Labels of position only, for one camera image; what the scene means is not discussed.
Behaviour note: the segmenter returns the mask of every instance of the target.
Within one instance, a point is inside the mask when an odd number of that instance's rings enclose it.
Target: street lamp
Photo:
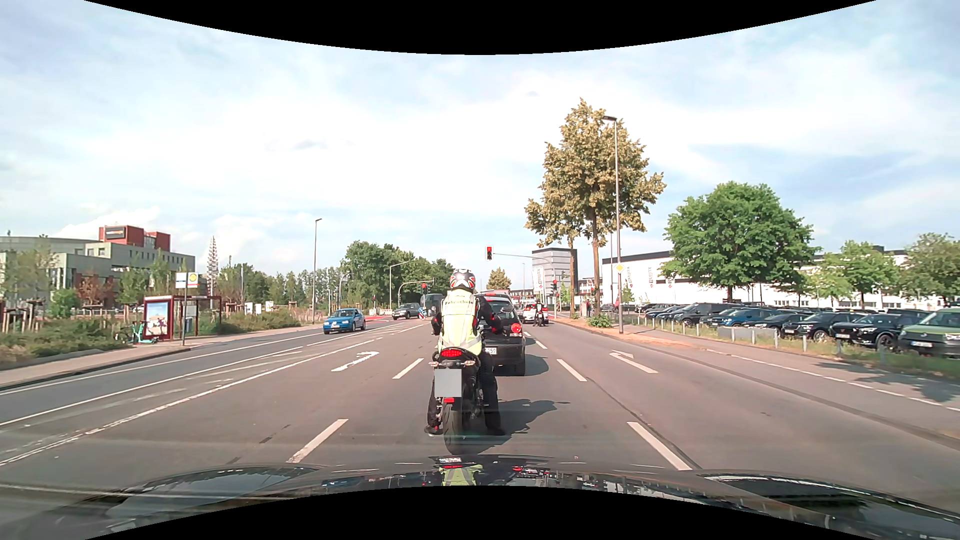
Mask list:
[[[617,132],[617,122],[616,116],[604,116],[604,120],[613,122],[613,174],[616,177],[616,264],[619,266],[620,261],[620,152],[618,148],[619,136]],[[620,318],[620,333],[623,333],[623,285],[622,277],[617,275],[616,288],[618,289],[616,294],[617,300],[617,314]]]
[[[406,264],[408,262],[413,262],[413,261],[414,260],[411,258],[410,260],[404,260],[403,262],[398,262],[397,264],[390,265],[390,287],[389,287],[390,288],[390,300],[389,300],[390,311],[394,310],[394,266],[399,266],[400,264]],[[400,293],[397,292],[396,298],[399,300]]]
[[[311,294],[312,298],[310,299],[310,312],[313,314],[313,322],[311,324],[317,324],[317,224],[320,223],[322,217],[318,217],[313,220],[313,277],[310,278],[310,282],[313,283],[313,293]]]

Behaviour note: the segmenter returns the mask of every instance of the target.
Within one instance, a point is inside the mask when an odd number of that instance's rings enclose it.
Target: blurred license plate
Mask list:
[[[435,398],[462,398],[463,377],[459,369],[433,370],[433,396]]]

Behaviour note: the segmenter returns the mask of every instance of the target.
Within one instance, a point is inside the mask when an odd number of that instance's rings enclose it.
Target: helmet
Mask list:
[[[450,275],[450,289],[464,289],[468,292],[475,292],[477,278],[466,268],[454,270]]]

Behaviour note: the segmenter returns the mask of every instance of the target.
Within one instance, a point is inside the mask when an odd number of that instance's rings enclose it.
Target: parked car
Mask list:
[[[526,338],[523,337],[520,314],[516,312],[510,298],[488,296],[487,302],[493,308],[493,314],[503,322],[505,331],[502,334],[495,334],[487,326],[487,322],[481,319],[484,350],[493,358],[494,367],[506,366],[511,375],[526,375]]]
[[[420,304],[412,302],[394,309],[394,320],[399,318],[410,319],[420,316]]]
[[[367,319],[359,309],[337,309],[324,321],[324,333],[332,331],[357,331],[367,329]]]
[[[780,337],[783,337],[784,324],[802,321],[809,315],[810,313],[781,313],[758,321],[747,321],[743,323],[743,326],[745,328],[772,328],[777,331]]]
[[[691,304],[690,306],[681,309],[673,316],[673,319],[687,326],[693,326],[702,321],[704,317],[712,317],[719,314],[721,311],[726,311],[727,309],[731,309],[733,307],[733,304],[712,304],[701,302],[697,304]]]
[[[783,334],[788,337],[805,335],[814,341],[824,341],[830,337],[830,327],[835,323],[849,323],[861,319],[869,313],[847,313],[841,311],[822,311],[808,315],[795,323],[784,323]]]
[[[923,319],[919,313],[877,313],[850,323],[834,323],[830,335],[857,345],[893,349],[903,327],[915,325]]]
[[[960,307],[946,307],[927,315],[916,325],[903,327],[897,346],[930,356],[960,356]]]
[[[767,317],[781,315],[782,312],[769,307],[744,307],[729,315],[717,318],[717,325],[721,327],[742,327],[750,321],[761,321]]]

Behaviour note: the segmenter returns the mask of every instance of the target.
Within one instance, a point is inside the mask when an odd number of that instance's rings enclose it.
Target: white arrow marking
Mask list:
[[[628,360],[627,358],[624,358],[623,356],[620,356],[620,355],[618,355],[617,353],[610,353],[610,356],[613,356],[614,358],[616,358],[616,359],[618,359],[618,360],[623,360],[623,361],[627,362],[628,364],[634,366],[635,368],[642,369],[643,371],[645,371],[645,372],[647,372],[647,373],[657,373],[656,370],[650,369],[650,368],[648,368],[647,366],[642,365],[642,364],[638,364],[638,363],[636,363],[636,362],[634,362],[634,361],[632,361],[632,360]]]
[[[368,358],[373,358],[374,356],[379,355],[379,353],[376,352],[376,351],[366,351],[365,353],[357,353],[357,355],[358,355],[358,356],[361,356],[361,357],[355,359],[353,362],[344,364],[344,365],[342,365],[342,366],[340,366],[340,367],[335,367],[335,368],[331,369],[330,371],[344,371],[345,369],[349,368],[350,366],[355,366],[355,365],[357,365],[358,363],[360,363],[360,362],[362,362],[362,361],[364,361],[364,360],[366,360],[366,359],[368,359]]]

